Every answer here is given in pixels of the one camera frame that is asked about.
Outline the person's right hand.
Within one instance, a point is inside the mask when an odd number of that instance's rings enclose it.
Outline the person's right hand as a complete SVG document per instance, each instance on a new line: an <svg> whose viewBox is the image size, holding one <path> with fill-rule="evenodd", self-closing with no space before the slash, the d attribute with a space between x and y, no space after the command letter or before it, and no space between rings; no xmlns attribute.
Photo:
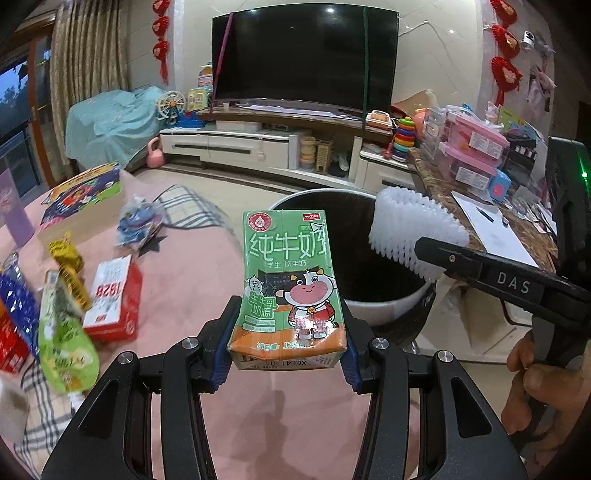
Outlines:
<svg viewBox="0 0 591 480"><path fill-rule="evenodd" d="M533 443L532 453L526 459L528 476L535 479L565 444L589 399L590 350L585 350L576 371L536 363L532 334L527 333L510 352L507 368L515 374L501 414L507 433L514 434L529 426L531 399L556 410L551 425L541 430L541 439Z"/></svg>

